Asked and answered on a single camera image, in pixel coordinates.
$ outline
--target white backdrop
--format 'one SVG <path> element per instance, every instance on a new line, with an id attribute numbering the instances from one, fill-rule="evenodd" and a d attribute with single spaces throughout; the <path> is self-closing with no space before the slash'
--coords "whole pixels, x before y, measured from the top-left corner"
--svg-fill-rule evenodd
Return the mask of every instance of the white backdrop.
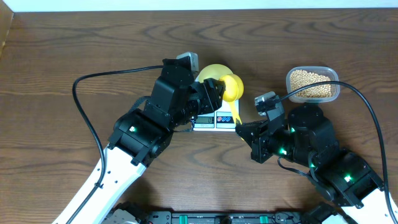
<path id="1" fill-rule="evenodd" d="M 14 12 L 398 7 L 398 0 L 3 0 Z"/>

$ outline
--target clear plastic bowl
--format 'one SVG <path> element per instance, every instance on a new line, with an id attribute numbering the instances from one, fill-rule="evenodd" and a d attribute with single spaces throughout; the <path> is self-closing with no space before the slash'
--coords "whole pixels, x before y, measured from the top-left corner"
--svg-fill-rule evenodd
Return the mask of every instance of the clear plastic bowl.
<path id="1" fill-rule="evenodd" d="M 331 81 L 338 81 L 337 73 L 333 69 L 328 67 L 319 67 L 319 66 L 295 67 L 291 69 L 291 71 L 286 76 L 286 88 L 288 93 L 292 91 L 292 86 L 290 85 L 290 76 L 292 72 L 296 70 L 305 70 L 307 72 L 313 72 L 318 75 L 324 75 L 326 77 L 329 77 Z M 335 100 L 339 94 L 340 94 L 340 86 L 331 85 L 331 97 L 306 98 L 306 97 L 299 97 L 294 94 L 293 96 L 289 97 L 289 99 L 294 103 L 326 103 Z"/>

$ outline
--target wooden surface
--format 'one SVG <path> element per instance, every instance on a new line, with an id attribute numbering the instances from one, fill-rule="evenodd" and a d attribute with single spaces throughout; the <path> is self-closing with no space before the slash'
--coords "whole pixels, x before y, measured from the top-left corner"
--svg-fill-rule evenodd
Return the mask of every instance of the wooden surface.
<path id="1" fill-rule="evenodd" d="M 397 9 L 16 14 L 0 61 L 0 222 L 51 222 L 97 163 L 94 140 L 72 99 L 77 77 L 158 65 L 186 51 L 199 55 L 201 68 L 223 63 L 242 78 L 245 122 L 261 119 L 255 96 L 286 94 L 291 68 L 336 70 L 376 110 L 398 201 L 397 49 Z M 80 84 L 78 96 L 103 144 L 159 75 Z M 381 175 L 377 135 L 363 102 L 342 89 L 322 108 L 342 145 Z M 264 211 L 309 209 L 321 197 L 309 181 L 279 168 L 276 157 L 251 161 L 250 148 L 234 133 L 194 132 L 175 134 L 121 200 L 174 210 Z"/>
<path id="2" fill-rule="evenodd" d="M 11 26 L 14 13 L 8 8 L 6 3 L 0 0 L 0 57 L 2 48 L 6 44 L 6 38 Z"/>

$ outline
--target yellow object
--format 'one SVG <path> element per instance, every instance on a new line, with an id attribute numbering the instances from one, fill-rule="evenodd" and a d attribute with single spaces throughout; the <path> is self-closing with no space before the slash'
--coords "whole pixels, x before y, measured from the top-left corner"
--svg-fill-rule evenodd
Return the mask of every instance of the yellow object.
<path id="1" fill-rule="evenodd" d="M 243 82 L 237 75 L 224 65 L 209 65 L 205 67 L 198 76 L 198 81 L 203 82 L 207 78 L 214 78 L 225 82 L 225 92 L 223 100 L 229 104 L 232 112 L 232 118 L 236 124 L 238 120 L 242 124 L 239 113 L 235 107 L 235 100 L 240 99 L 243 94 Z"/>

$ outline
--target green led indicator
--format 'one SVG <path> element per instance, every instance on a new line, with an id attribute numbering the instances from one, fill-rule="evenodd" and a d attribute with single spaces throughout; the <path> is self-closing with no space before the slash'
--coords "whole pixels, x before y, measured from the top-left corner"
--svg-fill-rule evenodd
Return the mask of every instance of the green led indicator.
<path id="1" fill-rule="evenodd" d="M 344 179 L 345 179 L 347 182 L 349 182 L 352 178 L 351 178 L 349 175 L 347 175 L 346 177 L 344 177 Z"/>
<path id="2" fill-rule="evenodd" d="M 137 129 L 136 129 L 136 127 L 134 127 L 134 126 L 131 126 L 131 128 L 129 129 L 129 131 L 131 131 L 131 132 L 136 132 Z"/>
<path id="3" fill-rule="evenodd" d="M 287 155 L 287 151 L 284 148 L 281 148 L 279 152 L 281 154 Z"/>

